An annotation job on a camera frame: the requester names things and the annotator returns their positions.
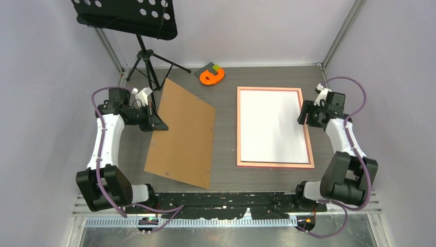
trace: gray floor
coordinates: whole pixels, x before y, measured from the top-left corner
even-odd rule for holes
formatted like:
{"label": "gray floor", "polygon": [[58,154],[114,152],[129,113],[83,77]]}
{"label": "gray floor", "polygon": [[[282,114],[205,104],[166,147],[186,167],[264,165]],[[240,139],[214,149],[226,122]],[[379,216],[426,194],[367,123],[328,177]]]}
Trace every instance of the gray floor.
{"label": "gray floor", "polygon": [[[157,69],[161,81],[166,69]],[[323,81],[317,66],[225,68],[225,79],[215,86],[204,86],[193,75],[173,69],[169,78],[216,108],[215,135],[210,189],[163,178],[144,170],[151,133],[137,126],[126,126],[119,149],[120,168],[132,184],[150,183],[156,192],[193,191],[294,191],[301,181],[321,179],[333,149],[321,128],[309,128],[315,169],[270,169],[236,166],[236,88],[237,86],[300,87],[303,98],[314,100],[315,86]],[[127,87],[148,86],[147,79],[134,72]],[[160,92],[155,93],[160,101]]]}

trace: robotic arm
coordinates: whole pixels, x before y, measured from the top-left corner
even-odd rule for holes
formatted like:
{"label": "robotic arm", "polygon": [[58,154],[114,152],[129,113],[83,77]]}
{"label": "robotic arm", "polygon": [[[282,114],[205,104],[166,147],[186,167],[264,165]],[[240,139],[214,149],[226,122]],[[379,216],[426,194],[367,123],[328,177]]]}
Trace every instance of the robotic arm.
{"label": "robotic arm", "polygon": [[323,128],[330,138],[335,152],[321,181],[303,181],[297,185],[295,205],[300,210],[309,210],[321,199],[332,199],[345,204],[361,206],[367,193],[367,180],[354,149],[362,157],[372,184],[378,164],[357,145],[353,124],[343,113],[345,94],[333,92],[319,84],[315,91],[319,94],[315,101],[305,100],[297,122],[301,125]]}
{"label": "robotic arm", "polygon": [[[125,125],[139,125],[140,130],[144,132],[168,130],[168,126],[154,113],[152,105],[148,104],[147,96],[151,92],[149,88],[141,91],[133,89],[132,93],[122,88],[109,89],[108,100],[98,106],[105,127],[96,113],[98,131],[93,155],[86,170],[76,175],[76,183],[91,211],[112,207],[97,185],[96,159],[100,146],[101,180],[107,194],[118,206],[144,202],[154,196],[153,188],[149,184],[131,185],[118,168],[118,149]],[[135,95],[135,102],[139,102],[139,108],[129,105],[131,94]],[[105,128],[105,138],[104,142],[100,143],[102,128]]]}

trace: black music stand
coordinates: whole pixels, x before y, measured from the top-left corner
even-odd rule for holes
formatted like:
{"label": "black music stand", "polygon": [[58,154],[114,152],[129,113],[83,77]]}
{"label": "black music stand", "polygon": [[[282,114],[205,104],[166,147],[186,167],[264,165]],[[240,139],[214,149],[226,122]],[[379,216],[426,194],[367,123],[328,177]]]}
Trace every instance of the black music stand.
{"label": "black music stand", "polygon": [[[156,39],[172,40],[177,36],[177,26],[174,16],[174,6],[172,0],[71,0],[77,12],[77,22],[95,28],[107,28],[121,32],[136,34],[141,50],[136,56],[136,62],[129,72],[126,80],[129,81],[133,71],[138,70],[139,61],[146,63],[146,72],[141,74],[147,77],[149,87],[153,89],[152,82],[156,84],[156,90],[161,90],[165,83],[159,82],[151,64],[150,57],[154,56],[171,66],[165,78],[168,77],[173,66],[179,67],[188,73],[190,69],[184,68],[166,58],[154,53],[151,49],[146,49],[141,36]],[[153,109],[156,110],[154,94],[151,94]]]}

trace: orange object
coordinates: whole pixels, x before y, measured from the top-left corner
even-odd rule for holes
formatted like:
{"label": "orange object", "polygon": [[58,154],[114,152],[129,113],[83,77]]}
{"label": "orange object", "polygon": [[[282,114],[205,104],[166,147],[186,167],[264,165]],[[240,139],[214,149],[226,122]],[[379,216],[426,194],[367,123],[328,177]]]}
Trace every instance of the orange object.
{"label": "orange object", "polygon": [[224,79],[224,76],[226,75],[226,73],[224,72],[224,70],[222,68],[216,69],[216,72],[218,72],[217,75],[212,74],[208,70],[204,71],[200,75],[200,81],[204,85],[215,85],[215,84],[218,84],[218,82],[220,82],[220,81],[222,81]]}

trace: music stand tripod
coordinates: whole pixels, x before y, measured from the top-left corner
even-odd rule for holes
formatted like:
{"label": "music stand tripod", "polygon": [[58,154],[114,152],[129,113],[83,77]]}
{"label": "music stand tripod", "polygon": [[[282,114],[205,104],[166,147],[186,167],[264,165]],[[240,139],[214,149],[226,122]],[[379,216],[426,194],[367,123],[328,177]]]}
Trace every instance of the music stand tripod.
{"label": "music stand tripod", "polygon": [[[184,68],[166,58],[154,53],[151,49],[146,49],[141,36],[156,39],[172,40],[177,36],[177,26],[174,17],[174,6],[172,0],[161,1],[120,1],[120,0],[71,0],[77,12],[77,21],[90,27],[107,28],[121,32],[133,33],[138,39],[141,51],[136,56],[136,62],[126,81],[130,80],[133,71],[137,70],[147,77],[151,90],[161,90],[165,82],[159,84],[150,57],[154,56],[161,59],[171,66],[165,75],[168,77],[173,66],[191,73],[190,69]],[[138,70],[139,61],[146,63],[146,74]],[[154,94],[151,94],[153,110],[156,111]]]}

